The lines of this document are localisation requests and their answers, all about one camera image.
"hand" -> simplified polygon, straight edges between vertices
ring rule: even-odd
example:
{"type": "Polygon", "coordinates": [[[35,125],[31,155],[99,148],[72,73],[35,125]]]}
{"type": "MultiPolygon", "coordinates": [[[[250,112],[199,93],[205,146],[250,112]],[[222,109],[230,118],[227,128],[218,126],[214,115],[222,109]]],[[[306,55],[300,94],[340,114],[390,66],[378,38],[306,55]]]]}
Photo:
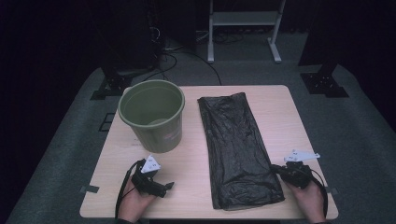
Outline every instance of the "hand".
{"type": "Polygon", "coordinates": [[[305,189],[299,189],[286,181],[285,183],[291,189],[298,206],[310,223],[326,221],[323,214],[323,196],[317,184],[311,181],[305,189]]]}
{"type": "Polygon", "coordinates": [[[146,208],[157,198],[154,195],[141,195],[134,188],[131,177],[127,181],[123,195],[124,197],[120,203],[119,218],[132,223],[136,223],[146,211],[146,208]]]}

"plastic bucket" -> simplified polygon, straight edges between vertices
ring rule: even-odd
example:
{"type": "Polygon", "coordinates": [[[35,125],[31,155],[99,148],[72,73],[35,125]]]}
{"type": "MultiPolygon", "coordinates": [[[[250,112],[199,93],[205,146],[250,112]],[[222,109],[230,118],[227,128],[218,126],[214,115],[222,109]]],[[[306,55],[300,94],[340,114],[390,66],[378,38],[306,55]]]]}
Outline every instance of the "plastic bucket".
{"type": "Polygon", "coordinates": [[[120,98],[120,118],[136,134],[143,147],[153,153],[174,149],[181,140],[183,91],[164,80],[141,82],[120,98]]]}

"plastic bag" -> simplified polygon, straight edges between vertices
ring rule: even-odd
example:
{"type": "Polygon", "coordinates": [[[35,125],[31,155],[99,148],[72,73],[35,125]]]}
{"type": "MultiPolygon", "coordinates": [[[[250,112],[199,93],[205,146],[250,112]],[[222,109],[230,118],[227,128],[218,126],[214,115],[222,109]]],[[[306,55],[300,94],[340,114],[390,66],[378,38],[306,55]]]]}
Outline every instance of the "plastic bag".
{"type": "Polygon", "coordinates": [[[202,97],[198,104],[209,152],[213,208],[238,210],[284,201],[246,95],[202,97]]]}

